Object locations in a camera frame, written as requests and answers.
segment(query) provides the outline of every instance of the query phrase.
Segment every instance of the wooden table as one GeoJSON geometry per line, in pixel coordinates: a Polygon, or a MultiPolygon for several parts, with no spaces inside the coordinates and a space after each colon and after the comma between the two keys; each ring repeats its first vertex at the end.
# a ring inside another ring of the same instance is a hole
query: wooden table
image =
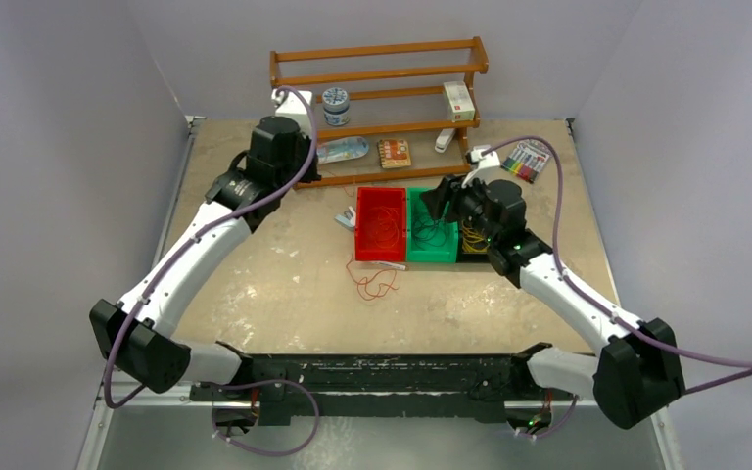
{"type": "MultiPolygon", "coordinates": [[[[180,190],[168,242],[190,223],[213,179],[249,146],[256,121],[203,123],[180,190]]],[[[414,165],[458,165],[451,145],[433,151],[437,132],[404,134],[414,165]]],[[[583,279],[615,300],[606,255],[589,203],[572,139],[563,121],[486,120],[472,129],[474,145],[536,134],[557,148],[564,167],[561,256],[583,279]]],[[[505,157],[507,150],[501,151],[505,157]]],[[[365,157],[378,159],[374,150],[365,157]]],[[[355,174],[371,162],[331,164],[355,174]]],[[[554,165],[534,185],[522,184],[529,226],[550,240],[556,194],[554,165]]],[[[439,178],[397,181],[390,186],[433,187],[439,178]]],[[[412,264],[397,278],[399,289],[366,302],[356,293],[345,264],[353,235],[333,216],[354,198],[343,188],[288,194],[254,236],[215,271],[190,304],[176,338],[225,341],[247,353],[513,353],[546,341],[586,352],[586,343],[557,315],[518,291],[487,265],[412,264]]],[[[355,263],[353,272],[374,267],[355,263]]]]}

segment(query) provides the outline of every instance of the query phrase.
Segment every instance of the green plastic container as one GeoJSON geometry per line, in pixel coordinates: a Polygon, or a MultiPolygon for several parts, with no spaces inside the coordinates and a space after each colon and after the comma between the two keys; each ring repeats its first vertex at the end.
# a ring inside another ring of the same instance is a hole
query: green plastic container
{"type": "Polygon", "coordinates": [[[431,188],[407,188],[407,254],[409,262],[456,262],[459,227],[435,222],[419,195],[431,188]]]}

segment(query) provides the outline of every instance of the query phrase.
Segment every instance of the wooden shelf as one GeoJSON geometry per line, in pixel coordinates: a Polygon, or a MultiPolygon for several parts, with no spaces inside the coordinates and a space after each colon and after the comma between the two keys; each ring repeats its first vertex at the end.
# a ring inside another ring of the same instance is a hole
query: wooden shelf
{"type": "MultiPolygon", "coordinates": [[[[480,125],[480,110],[477,100],[474,97],[474,74],[486,73],[489,70],[489,57],[486,54],[486,48],[479,36],[471,39],[455,41],[434,41],[434,42],[415,42],[406,44],[362,46],[362,47],[345,47],[338,49],[322,49],[314,51],[300,52],[275,52],[269,53],[269,82],[273,88],[280,85],[306,86],[321,83],[343,83],[363,80],[383,80],[392,78],[405,78],[414,76],[431,76],[431,75],[448,75],[455,73],[463,74],[463,81],[468,87],[472,101],[474,101],[475,116],[474,120],[451,122],[440,118],[413,118],[404,122],[387,122],[371,123],[357,125],[355,119],[350,126],[320,128],[318,129],[319,140],[333,140],[343,137],[356,135],[374,135],[395,132],[419,132],[453,128],[456,129],[456,141],[459,145],[460,152],[468,151],[468,127],[478,127],[480,125]],[[424,53],[434,51],[447,51],[469,49],[470,56],[467,64],[449,64],[431,67],[416,67],[408,69],[387,69],[387,70],[365,70],[365,71],[348,71],[348,72],[329,72],[313,75],[298,75],[284,77],[281,73],[280,64],[283,62],[297,61],[317,61],[326,59],[344,59],[363,56],[378,56],[407,53],[424,53]]],[[[422,86],[415,88],[398,88],[375,91],[358,91],[350,94],[352,101],[356,100],[377,100],[390,98],[407,98],[412,96],[441,95],[443,86],[441,83],[433,86],[422,86]]],[[[321,102],[320,95],[316,100],[321,102]]],[[[449,173],[467,172],[470,168],[467,165],[446,166],[439,168],[424,169],[406,169],[389,172],[376,172],[360,174],[356,177],[358,182],[375,182],[393,179],[418,178],[426,176],[438,176],[449,173]]],[[[329,185],[350,184],[348,178],[328,177],[320,183],[299,185],[297,187],[316,187],[329,185]]]]}

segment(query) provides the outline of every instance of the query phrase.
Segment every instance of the white wall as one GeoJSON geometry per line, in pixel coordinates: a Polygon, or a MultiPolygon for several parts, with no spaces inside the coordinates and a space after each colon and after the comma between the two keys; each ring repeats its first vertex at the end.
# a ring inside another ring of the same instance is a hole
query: white wall
{"type": "Polygon", "coordinates": [[[0,469],[75,465],[88,311],[147,271],[185,135],[122,0],[0,0],[0,469]]]}
{"type": "MultiPolygon", "coordinates": [[[[643,2],[576,130],[622,302],[752,359],[752,2],[643,2]]],[[[672,413],[691,468],[752,468],[752,378],[672,413]]]]}
{"type": "MultiPolygon", "coordinates": [[[[484,117],[567,118],[586,100],[640,0],[481,0],[471,4],[460,0],[131,0],[131,4],[186,114],[210,118],[268,114],[270,50],[479,35],[490,61],[489,73],[477,78],[477,100],[484,117]]],[[[379,62],[384,60],[348,60],[333,67],[385,68],[386,63],[379,62]]],[[[453,58],[442,54],[388,60],[389,67],[412,67],[448,63],[453,58]]],[[[441,79],[393,80],[399,84],[373,88],[441,79]]]]}

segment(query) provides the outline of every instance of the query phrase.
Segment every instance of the metal frame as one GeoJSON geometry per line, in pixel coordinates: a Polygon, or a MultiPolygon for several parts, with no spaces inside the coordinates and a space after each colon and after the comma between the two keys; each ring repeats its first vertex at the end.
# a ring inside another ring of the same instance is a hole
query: metal frame
{"type": "MultiPolygon", "coordinates": [[[[189,138],[186,143],[185,154],[183,155],[182,163],[180,166],[180,174],[177,176],[176,184],[171,195],[171,202],[169,204],[169,208],[165,217],[165,223],[158,242],[158,246],[155,251],[153,264],[157,264],[157,262],[163,255],[163,251],[165,249],[165,239],[168,234],[168,229],[171,226],[171,222],[173,220],[177,198],[180,194],[180,187],[182,186],[186,168],[188,167],[191,153],[194,147],[194,142],[199,131],[200,123],[202,121],[203,119],[201,118],[195,118],[190,123],[189,138]]],[[[131,377],[118,371],[113,385],[113,396],[115,400],[120,400],[136,387],[136,382],[131,377]]],[[[215,405],[215,403],[212,401],[189,400],[191,389],[191,384],[181,384],[159,395],[146,389],[142,391],[137,397],[132,399],[126,406],[211,407],[215,405]]],[[[248,401],[238,400],[218,402],[216,405],[219,408],[250,408],[250,403],[248,401]]],[[[504,403],[504,406],[506,409],[540,408],[542,406],[542,403],[540,401],[532,400],[506,401],[504,403]]],[[[597,403],[590,400],[584,400],[579,402],[578,406],[597,406],[597,403]]],[[[108,431],[110,429],[113,418],[114,411],[109,409],[105,405],[102,400],[100,390],[97,394],[96,402],[94,404],[93,414],[91,416],[91,421],[85,436],[84,444],[82,445],[81,454],[76,464],[77,470],[95,470],[99,468],[102,451],[105,445],[106,438],[108,437],[108,431]]],[[[662,409],[656,412],[650,417],[650,421],[656,436],[656,445],[661,452],[665,468],[667,470],[683,470],[684,464],[680,455],[676,432],[670,419],[668,410],[662,409]]]]}

